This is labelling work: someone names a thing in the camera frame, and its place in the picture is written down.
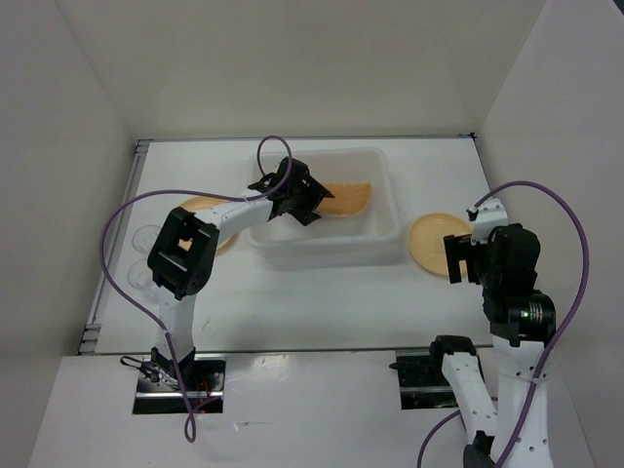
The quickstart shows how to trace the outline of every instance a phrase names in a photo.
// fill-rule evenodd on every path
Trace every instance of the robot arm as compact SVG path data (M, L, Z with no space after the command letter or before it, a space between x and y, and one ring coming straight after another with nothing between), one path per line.
M520 224L508 225L497 199L469 210L473 234L447 236L451 283L461 282L459 262L468 280L483 287L484 312L497 351L498 411L494 410L469 338L438 336L431 346L436 368L450 384L468 435L464 467L493 467L504 450L527 396L545 345L555 333L552 300L534 288L539 257L537 237ZM540 377L521 437L505 463L507 468L552 468L547 424L547 388Z
M250 200L275 187L284 177L287 165L285 158L276 173L250 185L241 198ZM333 195L310 175L305 164L292 160L288 180L268 198L224 203L196 214L183 208L169 213L147 265L159 289L159 318L170 332L184 380L192 373L195 358L192 334L195 298L210 279L217 245L286 213L307 225L320 217L315 210L326 197ZM180 241L192 241L190 248L183 248ZM176 379L172 354L162 330L152 348L151 360L170 379Z

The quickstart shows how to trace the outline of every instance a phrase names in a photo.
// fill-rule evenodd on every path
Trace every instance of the white enclosure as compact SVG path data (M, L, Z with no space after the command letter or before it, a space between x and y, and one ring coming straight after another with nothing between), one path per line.
M596 466L620 460L624 15L613 0L16 0L0 5L0 26L0 419L20 421L0 442L6 466L27 465L60 358L78 349L99 230L137 142L269 133L474 133L490 186L527 178L566 198L592 270L562 375ZM502 198L540 237L540 287L561 317L579 278L571 225L528 189Z

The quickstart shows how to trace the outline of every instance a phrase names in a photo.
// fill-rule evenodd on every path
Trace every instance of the purple cable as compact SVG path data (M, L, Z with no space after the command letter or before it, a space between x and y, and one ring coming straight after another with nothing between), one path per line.
M457 411L449 414L438 424L433 426L433 428L429 431L429 434L425 436L425 440L422 441L422 444L420 445L420 450L418 451L418 461L416 461L416 468L422 468L422 457L425 455L425 449L427 449L427 445L429 445L431 439L433 439L433 436L436 435L436 432L438 432L442 426L451 421L454 417L458 417L460 414L461 412L458 409Z
M145 315L147 315L147 317L149 317L154 322L156 322L158 327L160 327L165 333L165 339L167 340L167 345L169 346L170 352L172 353L172 361L174 362L175 378L177 379L177 382L179 384L179 391L182 394L182 400L184 401L184 406L186 407L186 412L188 413L186 423L184 424L184 437L186 437L186 440L189 443L195 442L195 438L197 435L197 426L195 423L194 410L193 410L193 407L191 406L190 400L188 399L188 395L186 394L186 388L184 387L184 382L181 378L182 372L180 371L179 365L177 364L176 351L174 350L174 344L172 342L171 335L169 334L169 331L167 330L167 327L165 326L162 320L160 320L155 314L150 312L146 307L144 307L139 302L137 302L132 297L130 297L124 290L121 289L121 287L113 279L112 275L110 274L110 271L108 270L108 266L106 265L105 248L104 248L106 245L106 235L108 234L108 230L110 229L110 226L115 220L115 218L123 210L125 210L128 206L130 206L131 204L139 200L143 200L149 197L154 197L156 195L170 195L170 194L193 195L193 196L198 196L198 197L217 198L218 200L225 200L228 202L252 202L254 200L260 200L260 199L264 199L264 198L271 196L273 193L278 191L280 187L282 187L282 185L284 185L284 183L286 183L286 181L288 180L289 175L291 174L291 169L293 167L293 152L291 151L291 147L289 146L289 144L281 136L270 135L270 136L266 136L265 138L263 138L258 144L258 150L257 150L258 158L260 155L260 148L269 139L277 139L280 142L282 142L282 144L284 144L284 146L286 147L286 151L288 153L289 163L286 167L286 173L284 174L284 177L282 177L282 179L275 185L275 187L271 188L270 190L267 190L265 193L262 193L261 195L256 195L247 199L240 198L240 197L228 197L225 195L217 195L213 193L200 192L196 190L182 190L182 189L155 190L153 192L142 193L140 195L135 196L135 198L132 198L126 201L121 206L119 206L106 220L106 223L102 227L101 234L99 236L99 246L98 246L99 266L101 267L101 271L104 274L104 278L106 278L108 283L110 283L110 286L113 288L113 290L115 290L118 294L120 294L123 298L125 298L138 310L140 310ZM190 420L190 426L191 426L190 434L188 433L189 420Z
M572 302L572 305L570 306L569 311L565 315L564 320L559 326L559 329L555 332L550 342L544 348L543 353L537 360L537 364L535 365L535 370L533 372L533 379L537 379L539 378L542 371L544 370L544 366L546 366L546 361L548 360L548 356L553 351L553 349L555 348L555 345L557 344L557 342L560 340L560 338L566 331L570 322L576 315L576 312L578 311L581 301L583 300L583 295L585 294L585 290L587 289L587 282L589 279L589 263L590 263L589 244L587 242L587 235L585 234L583 225L581 224L581 221L576 215L576 213L574 212L574 210L570 207L570 205L566 203L566 201L562 197L560 197L553 190L542 185L541 183L531 182L529 180L514 180L512 182L503 183L502 185L499 185L498 187L490 190L490 192L487 195L485 195L481 200L479 200L475 204L475 207L479 207L485 200L495 195L496 193L502 190L505 190L506 188L519 187L519 186L532 187L537 190L540 190L541 192L544 192L546 195L553 198L564 209L564 211L567 213L572 223L574 224L574 227L576 228L576 232L578 233L578 237L581 242L581 251L582 251L582 256L583 256L581 280L580 280L580 284L578 285L578 291L576 292L576 297L574 298L574 301ZM509 454L514 449L514 445L516 444L516 441L518 440L518 437L520 436L520 433L523 430L525 422L527 421L528 411L530 410L530 405L533 402L533 397L535 396L536 390L537 390L537 384L534 382L531 382L531 384L528 387L528 391L526 392L525 402L520 411L518 422L516 423L516 426L514 427L511 437L509 438L509 442L507 442L505 449L502 451L502 453L500 454L500 457L498 458L498 461L496 462L496 465L495 465L496 468L502 468L502 466L505 464L505 461L507 461ZM445 418L444 423L447 423L449 420L450 418L448 417ZM440 429L440 427L436 426L431 430L431 432L427 435L427 437L425 438L423 442L424 446L426 446L426 444L431 439L430 436L433 436L433 434L435 434L435 432L438 431L438 429Z

